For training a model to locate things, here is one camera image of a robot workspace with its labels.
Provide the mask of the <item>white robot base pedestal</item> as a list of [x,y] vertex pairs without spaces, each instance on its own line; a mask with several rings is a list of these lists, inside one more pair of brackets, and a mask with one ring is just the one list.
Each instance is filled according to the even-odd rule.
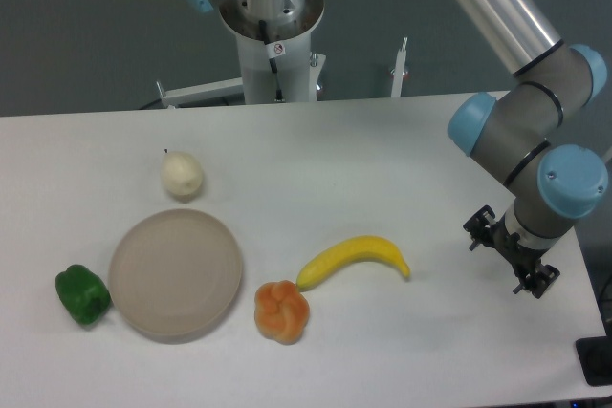
[[311,35],[324,0],[228,0],[220,16],[236,41],[245,103],[317,99],[323,56],[312,52]]

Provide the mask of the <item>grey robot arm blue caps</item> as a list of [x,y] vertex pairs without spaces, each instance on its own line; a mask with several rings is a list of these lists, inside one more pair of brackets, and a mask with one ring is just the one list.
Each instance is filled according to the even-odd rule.
[[[241,89],[250,104],[313,101],[322,63],[310,49],[324,0],[187,0],[218,11],[238,48]],[[465,223],[475,246],[495,249],[518,289],[540,297],[558,279],[542,256],[599,204],[608,186],[603,160],[547,139],[605,85],[602,57],[568,46],[532,0],[457,0],[516,78],[503,97],[478,93],[448,124],[448,136],[514,195],[502,217],[481,208]]]

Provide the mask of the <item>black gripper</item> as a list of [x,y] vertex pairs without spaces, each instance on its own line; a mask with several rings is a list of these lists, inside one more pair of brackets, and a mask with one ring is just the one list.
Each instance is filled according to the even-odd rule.
[[464,224],[463,229],[470,236],[469,250],[479,246],[494,247],[511,264],[519,284],[513,294],[529,292],[534,298],[541,298],[559,278],[559,270],[551,265],[542,265],[544,249],[522,246],[520,235],[506,228],[506,216],[495,223],[493,210],[484,205]]

